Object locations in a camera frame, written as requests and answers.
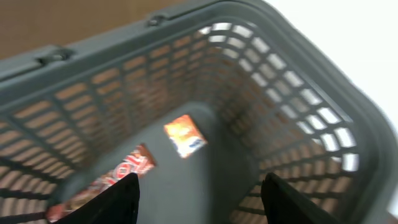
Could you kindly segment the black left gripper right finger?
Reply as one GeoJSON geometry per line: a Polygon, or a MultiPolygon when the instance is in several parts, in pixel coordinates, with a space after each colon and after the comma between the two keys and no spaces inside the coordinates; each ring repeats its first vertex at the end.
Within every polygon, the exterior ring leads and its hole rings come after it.
{"type": "Polygon", "coordinates": [[[339,221],[270,172],[261,185],[268,224],[338,224],[339,221]]]}

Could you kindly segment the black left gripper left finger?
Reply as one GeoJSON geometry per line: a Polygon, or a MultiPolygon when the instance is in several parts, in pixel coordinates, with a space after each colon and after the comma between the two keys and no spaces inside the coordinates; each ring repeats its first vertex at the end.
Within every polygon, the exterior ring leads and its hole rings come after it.
{"type": "Polygon", "coordinates": [[[56,224],[136,224],[139,199],[138,176],[130,173],[56,224]]]}

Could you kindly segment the chocolate bar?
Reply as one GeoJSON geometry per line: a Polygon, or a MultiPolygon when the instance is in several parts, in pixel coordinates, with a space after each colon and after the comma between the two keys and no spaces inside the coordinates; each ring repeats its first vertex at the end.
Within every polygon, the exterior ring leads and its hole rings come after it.
{"type": "Polygon", "coordinates": [[[47,220],[50,223],[55,223],[87,204],[128,174],[135,173],[138,177],[143,177],[156,165],[156,161],[145,144],[136,146],[135,150],[128,154],[114,169],[96,178],[89,186],[66,202],[50,207],[47,211],[47,220]]]}

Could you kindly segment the orange Kleenex tissue pack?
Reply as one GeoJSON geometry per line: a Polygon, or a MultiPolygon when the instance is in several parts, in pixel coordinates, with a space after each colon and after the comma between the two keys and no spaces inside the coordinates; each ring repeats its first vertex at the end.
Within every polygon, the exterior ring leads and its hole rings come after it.
{"type": "Polygon", "coordinates": [[[207,144],[207,140],[188,114],[165,124],[164,131],[182,158],[189,157],[207,144]]]}

